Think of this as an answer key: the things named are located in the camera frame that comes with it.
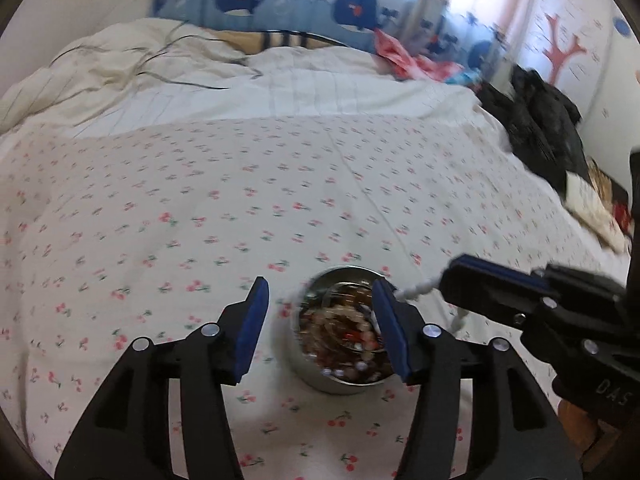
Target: metal tin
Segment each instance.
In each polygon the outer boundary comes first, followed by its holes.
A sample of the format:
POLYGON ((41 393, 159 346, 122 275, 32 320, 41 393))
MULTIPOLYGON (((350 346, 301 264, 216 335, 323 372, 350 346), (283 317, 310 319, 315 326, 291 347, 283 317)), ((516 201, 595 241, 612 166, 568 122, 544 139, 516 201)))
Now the metal tin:
POLYGON ((386 378, 373 383, 354 384, 323 373, 318 364, 303 352, 299 336, 300 314, 310 304, 322 305, 322 300, 329 290, 334 289, 338 284, 371 287, 373 282, 379 278, 383 278, 383 276, 373 270, 363 267, 341 266, 332 267, 311 279, 300 302, 292 312, 287 333, 287 354, 291 366, 309 386, 328 394, 353 395, 362 393, 368 388, 380 386, 385 382, 386 378))

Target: bed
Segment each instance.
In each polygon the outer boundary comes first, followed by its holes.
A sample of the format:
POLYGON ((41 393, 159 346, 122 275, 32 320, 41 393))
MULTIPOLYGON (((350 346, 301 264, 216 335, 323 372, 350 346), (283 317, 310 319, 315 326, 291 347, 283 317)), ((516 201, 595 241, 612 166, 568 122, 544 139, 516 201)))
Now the bed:
MULTIPOLYGON (((135 337, 186 336, 255 276, 270 310, 227 413, 245 478, 291 480, 392 478, 417 399, 395 377, 331 397, 289 370, 280 330, 311 276, 352 264, 409 286, 471 253, 626 277, 628 257, 524 169, 470 90, 395 81, 351 48, 247 56, 193 25, 118 24, 12 87, 0 120, 0 407, 50 474, 135 337)), ((437 294, 419 306, 446 328, 460 321, 437 294)), ((509 339, 557 403, 517 331, 469 314, 456 335, 509 339)), ((172 454, 186 476, 177 392, 172 454)))

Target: black jacket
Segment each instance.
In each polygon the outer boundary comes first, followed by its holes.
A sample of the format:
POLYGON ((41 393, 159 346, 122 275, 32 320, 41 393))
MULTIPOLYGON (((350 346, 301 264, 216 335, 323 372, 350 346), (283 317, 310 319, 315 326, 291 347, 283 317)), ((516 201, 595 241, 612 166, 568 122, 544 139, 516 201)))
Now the black jacket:
POLYGON ((567 171, 590 182, 582 141, 575 129, 581 118, 578 108, 535 70, 527 72, 514 66, 511 84, 513 101, 487 83, 478 98, 482 108, 507 130, 514 155, 563 198, 567 171))

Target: pink cloth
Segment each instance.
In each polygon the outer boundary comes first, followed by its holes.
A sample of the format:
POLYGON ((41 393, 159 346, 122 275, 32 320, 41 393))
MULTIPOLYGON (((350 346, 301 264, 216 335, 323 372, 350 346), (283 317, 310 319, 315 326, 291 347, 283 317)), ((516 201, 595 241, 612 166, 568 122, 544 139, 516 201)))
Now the pink cloth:
POLYGON ((374 33, 376 53, 391 63, 398 79, 433 79, 443 82, 463 70, 462 65, 452 61, 435 62, 424 56, 411 57, 396 38, 379 28, 374 33))

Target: bolt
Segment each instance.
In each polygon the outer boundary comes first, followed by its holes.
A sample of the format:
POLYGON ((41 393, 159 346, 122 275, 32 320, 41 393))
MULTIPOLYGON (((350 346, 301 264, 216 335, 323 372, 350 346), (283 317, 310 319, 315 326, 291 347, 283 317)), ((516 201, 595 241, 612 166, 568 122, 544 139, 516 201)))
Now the bolt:
POLYGON ((582 346, 591 355, 596 355, 600 350, 597 343, 595 341, 592 341, 591 339, 585 339, 582 342, 582 346))
POLYGON ((509 342, 501 337, 494 339, 492 344, 494 345, 494 348, 500 352, 506 352, 511 347, 509 342))
POLYGON ((200 332, 204 337, 212 337, 218 335, 218 332, 220 332, 220 327, 215 323, 207 323, 200 329, 200 332))
POLYGON ((133 346, 133 349, 136 352, 142 352, 143 350, 149 348, 149 339, 147 339, 146 337, 139 337, 132 343, 131 346, 133 346))
POLYGON ((422 327, 422 333, 427 337, 440 337, 442 335, 442 329, 437 325, 425 325, 422 327))
POLYGON ((556 300, 552 300, 548 296, 545 296, 544 298, 542 298, 542 303, 544 303, 549 308, 556 308, 558 306, 558 304, 556 303, 556 300))
POLYGON ((515 326, 523 326, 526 320, 527 316, 525 316, 523 313, 519 313, 513 316, 513 324, 515 326))

